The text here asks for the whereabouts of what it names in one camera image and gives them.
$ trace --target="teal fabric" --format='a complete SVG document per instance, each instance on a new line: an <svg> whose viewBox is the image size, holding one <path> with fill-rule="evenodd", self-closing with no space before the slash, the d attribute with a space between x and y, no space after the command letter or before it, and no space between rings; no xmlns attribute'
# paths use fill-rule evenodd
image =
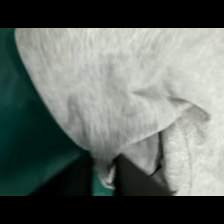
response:
<svg viewBox="0 0 224 224"><path fill-rule="evenodd" d="M0 195L28 195L84 154L35 91L14 32L0 28Z"/></svg>

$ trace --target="gray fabric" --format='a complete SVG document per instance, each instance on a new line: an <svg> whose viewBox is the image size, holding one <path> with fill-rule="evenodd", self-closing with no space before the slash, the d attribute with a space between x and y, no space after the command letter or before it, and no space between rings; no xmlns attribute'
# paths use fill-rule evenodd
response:
<svg viewBox="0 0 224 224"><path fill-rule="evenodd" d="M163 131L171 190L224 195L223 29L31 28L16 40L49 110L104 180L120 153L152 174Z"/></svg>

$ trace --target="heathered gray cloth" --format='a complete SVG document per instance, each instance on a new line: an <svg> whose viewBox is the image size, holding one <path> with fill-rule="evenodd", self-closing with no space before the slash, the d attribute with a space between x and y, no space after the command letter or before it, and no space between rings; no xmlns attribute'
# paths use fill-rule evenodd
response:
<svg viewBox="0 0 224 224"><path fill-rule="evenodd" d="M17 29L52 115L102 178L120 153L176 195L224 195L224 29Z"/></svg>

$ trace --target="dark green surface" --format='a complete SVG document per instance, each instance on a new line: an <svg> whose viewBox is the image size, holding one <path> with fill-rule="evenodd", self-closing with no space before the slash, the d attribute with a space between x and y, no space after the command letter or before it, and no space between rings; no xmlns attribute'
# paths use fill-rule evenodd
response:
<svg viewBox="0 0 224 224"><path fill-rule="evenodd" d="M0 195L28 195L83 151L54 122L0 28Z"/></svg>

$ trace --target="garment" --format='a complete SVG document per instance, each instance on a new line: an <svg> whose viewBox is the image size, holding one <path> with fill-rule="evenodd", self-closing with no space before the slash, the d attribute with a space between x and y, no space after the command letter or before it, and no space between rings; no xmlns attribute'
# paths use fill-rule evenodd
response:
<svg viewBox="0 0 224 224"><path fill-rule="evenodd" d="M163 173L176 195L224 195L223 37L218 28L16 32L37 90L101 178L121 153L152 174L162 131Z"/></svg>

